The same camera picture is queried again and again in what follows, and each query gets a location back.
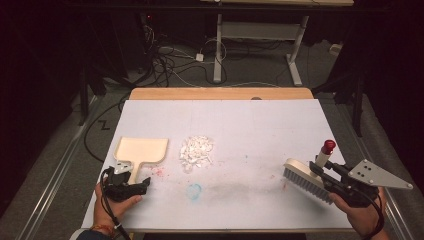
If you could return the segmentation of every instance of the person's right hand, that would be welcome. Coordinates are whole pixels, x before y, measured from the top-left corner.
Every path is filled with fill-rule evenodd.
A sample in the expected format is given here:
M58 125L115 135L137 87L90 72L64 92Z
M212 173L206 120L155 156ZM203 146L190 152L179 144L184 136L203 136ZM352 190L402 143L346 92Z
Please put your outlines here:
M382 212L386 212L386 198L384 196L383 188L379 188L379 195L382 201ZM376 209L370 204L366 208L352 208L350 207L339 195L335 193L329 193L328 197L334 202L334 204L347 215L347 219L352 225L353 229L361 236L367 236L374 231L378 223L378 213ZM378 206L380 201L377 198L375 200ZM382 230L375 235L373 240L377 239L389 239L387 233Z

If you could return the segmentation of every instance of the table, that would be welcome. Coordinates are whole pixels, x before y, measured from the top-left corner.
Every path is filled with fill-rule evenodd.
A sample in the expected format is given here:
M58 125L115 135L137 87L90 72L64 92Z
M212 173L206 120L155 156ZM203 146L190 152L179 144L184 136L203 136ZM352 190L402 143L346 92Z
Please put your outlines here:
M271 4L271 5L306 5L306 6L352 6L353 0L223 0L223 3L241 3L241 4ZM228 22L222 20L222 14L218 14L217 34L216 34L216 55L214 65L213 81L221 82L222 69L222 51L223 38L247 38L247 39L269 39L269 40L294 40L293 50L286 55L287 64L295 86L303 85L300 79L299 71L296 67L296 57L302 43L303 34L306 30L309 16L303 16L300 24L277 24L277 23L252 23L252 22Z
M198 134L213 139L213 163L186 174L178 159L181 143ZM169 139L163 162L141 169L138 180L151 177L152 184L143 202L127 213L123 226L128 231L351 230L335 206L282 177L288 157L306 164L324 140L334 139L318 100L308 89L134 89L103 169L113 166L121 136ZM344 163L337 149L332 161ZM93 195L82 228L92 224L94 200Z

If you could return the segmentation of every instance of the sleeve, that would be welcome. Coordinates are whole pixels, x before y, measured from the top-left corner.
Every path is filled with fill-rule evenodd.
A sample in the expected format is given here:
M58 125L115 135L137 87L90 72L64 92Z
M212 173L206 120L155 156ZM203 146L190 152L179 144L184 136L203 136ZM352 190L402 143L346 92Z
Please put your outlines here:
M110 240L111 238L102 234L101 232L93 230L83 231L77 238L77 240Z

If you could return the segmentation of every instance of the brush bristles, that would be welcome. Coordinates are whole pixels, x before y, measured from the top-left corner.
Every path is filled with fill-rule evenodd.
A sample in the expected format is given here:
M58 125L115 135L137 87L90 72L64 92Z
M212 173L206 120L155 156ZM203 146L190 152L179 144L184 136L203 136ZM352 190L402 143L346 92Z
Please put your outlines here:
M288 159L284 167L284 177L328 204L332 203L321 178L312 173L309 167L295 159Z

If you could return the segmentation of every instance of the gray carpet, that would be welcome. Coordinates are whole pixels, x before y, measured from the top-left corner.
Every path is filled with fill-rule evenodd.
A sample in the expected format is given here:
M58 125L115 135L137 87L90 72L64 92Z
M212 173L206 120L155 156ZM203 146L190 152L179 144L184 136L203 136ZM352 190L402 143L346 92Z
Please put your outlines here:
M328 54L329 47L330 44L326 42L316 44L311 48L302 46L296 62L306 87L313 88L326 81L336 60L336 57ZM178 48L191 56L197 52L183 46ZM248 56L241 50L229 51L227 59L224 61L227 81L223 85L270 87L270 85L263 84L266 83L280 87L292 87L291 77L282 54L289 52L290 48L289 43L283 43L276 49L258 50ZM188 62L181 58L173 59L179 65ZM201 65L206 68L207 77L211 80L212 66ZM180 72L186 68L187 66L176 68L174 71ZM204 72L199 67L187 69L180 72L179 77L172 75L169 79L169 86L213 87L206 82ZM131 76L135 79L139 75L132 73ZM150 78L141 85L153 81L154 79ZM160 85L151 85L150 87L163 87L165 83L164 81ZM115 85L110 80L106 80L106 85L108 93L105 97L93 98L88 124L83 127L78 126L80 113L78 99L76 99L75 112L51 136L49 144L1 218L0 239L18 239L20 234L22 236L20 239L69 239L72 233L80 228L102 167L102 163L92 155L100 159L106 156L120 112L118 107L113 107L99 119L96 118L109 107L117 104L128 93L127 89ZM409 173L379 125L378 119L375 118L366 96L363 106L362 138L355 136L350 125L351 106L334 104L331 94L319 94L317 98L320 99L336 141L349 164L355 164L363 158L368 158L386 170L412 182ZM87 132L89 123L92 122L93 125ZM84 146L83 137L86 133L86 143L92 155ZM390 212L385 228L390 233L391 239L420 239L424 234L422 228L424 220L421 217L424 213L422 193L418 188L408 192L390 190L388 197L390 198ZM42 207L37 205L40 199L51 199L51 202L47 202ZM335 240L359 239L359 237L354 232L307 233L306 239Z

